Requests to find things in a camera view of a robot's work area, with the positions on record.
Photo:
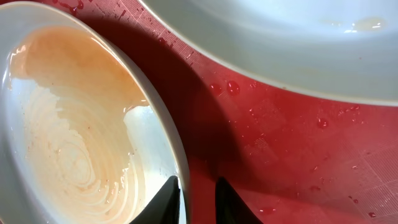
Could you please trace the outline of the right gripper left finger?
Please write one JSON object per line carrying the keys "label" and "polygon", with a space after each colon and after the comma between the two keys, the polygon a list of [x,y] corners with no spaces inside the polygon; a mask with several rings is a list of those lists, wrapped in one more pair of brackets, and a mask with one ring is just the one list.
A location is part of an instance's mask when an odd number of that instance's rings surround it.
{"label": "right gripper left finger", "polygon": [[178,177],[171,176],[129,224],[178,224],[180,214],[180,188]]}

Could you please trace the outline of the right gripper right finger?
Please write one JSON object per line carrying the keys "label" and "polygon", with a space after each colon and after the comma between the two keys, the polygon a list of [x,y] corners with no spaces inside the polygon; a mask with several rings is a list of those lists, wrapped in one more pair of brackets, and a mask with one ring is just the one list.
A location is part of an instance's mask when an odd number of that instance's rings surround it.
{"label": "right gripper right finger", "polygon": [[262,224],[224,178],[215,187],[216,224]]}

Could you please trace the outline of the white plate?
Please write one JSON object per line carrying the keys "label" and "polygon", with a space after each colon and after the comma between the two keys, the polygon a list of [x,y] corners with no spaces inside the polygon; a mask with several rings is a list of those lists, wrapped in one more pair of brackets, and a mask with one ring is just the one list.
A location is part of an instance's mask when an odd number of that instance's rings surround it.
{"label": "white plate", "polygon": [[141,0],[208,58],[304,95],[397,105],[397,0]]}
{"label": "white plate", "polygon": [[158,92],[120,49],[45,4],[1,5],[1,222],[130,223],[189,173]]}

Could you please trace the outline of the red plastic tray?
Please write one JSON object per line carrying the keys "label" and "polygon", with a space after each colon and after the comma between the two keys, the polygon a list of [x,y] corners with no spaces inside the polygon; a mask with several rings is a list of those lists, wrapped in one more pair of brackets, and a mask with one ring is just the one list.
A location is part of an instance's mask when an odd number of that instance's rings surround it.
{"label": "red plastic tray", "polygon": [[225,177],[264,223],[396,223],[397,109],[274,88],[197,52],[137,1],[48,0],[123,50],[162,97],[190,169],[193,223]]}

